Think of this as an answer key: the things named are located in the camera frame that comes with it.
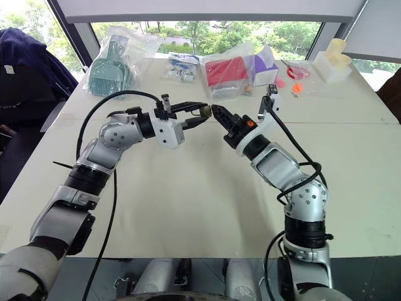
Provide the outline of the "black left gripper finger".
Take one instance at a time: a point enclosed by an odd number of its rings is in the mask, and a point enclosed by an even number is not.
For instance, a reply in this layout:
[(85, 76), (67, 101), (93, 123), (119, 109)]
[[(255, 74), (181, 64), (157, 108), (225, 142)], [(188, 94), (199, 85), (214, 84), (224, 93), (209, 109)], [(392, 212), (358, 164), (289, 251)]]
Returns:
[(201, 116), (186, 119), (183, 121), (183, 129), (184, 130), (193, 129), (199, 126), (200, 124), (204, 123), (207, 119), (208, 119), (207, 117), (201, 117)]
[(199, 111), (200, 114), (208, 114), (210, 106), (202, 102), (182, 102), (171, 106), (173, 113)]

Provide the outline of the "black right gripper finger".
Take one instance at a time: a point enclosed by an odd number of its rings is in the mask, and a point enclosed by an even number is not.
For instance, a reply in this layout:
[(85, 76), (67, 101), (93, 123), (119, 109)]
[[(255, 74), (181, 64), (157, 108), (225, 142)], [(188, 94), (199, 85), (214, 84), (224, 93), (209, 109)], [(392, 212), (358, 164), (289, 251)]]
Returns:
[(211, 105), (211, 110), (217, 121), (232, 121), (233, 114), (227, 108), (221, 105)]
[(226, 129), (232, 129), (232, 114), (218, 113), (214, 114), (214, 118)]

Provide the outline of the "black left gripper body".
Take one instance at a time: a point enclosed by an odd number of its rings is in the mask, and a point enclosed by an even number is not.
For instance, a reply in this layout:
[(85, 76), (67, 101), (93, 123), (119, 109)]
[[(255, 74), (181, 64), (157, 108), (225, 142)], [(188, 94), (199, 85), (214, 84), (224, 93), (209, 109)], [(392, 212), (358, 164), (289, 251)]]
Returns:
[(162, 94), (161, 100), (156, 101), (155, 116), (160, 120), (176, 119), (169, 102), (169, 95)]

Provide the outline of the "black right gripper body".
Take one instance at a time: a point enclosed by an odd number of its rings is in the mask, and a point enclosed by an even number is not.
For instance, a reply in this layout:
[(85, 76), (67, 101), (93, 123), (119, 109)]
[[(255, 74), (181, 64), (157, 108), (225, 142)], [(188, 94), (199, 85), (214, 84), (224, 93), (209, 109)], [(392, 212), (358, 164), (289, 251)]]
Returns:
[(230, 147), (237, 147), (240, 141), (257, 126), (257, 123), (248, 115), (240, 117), (238, 114), (234, 114), (232, 118), (232, 129), (227, 130), (224, 140)]

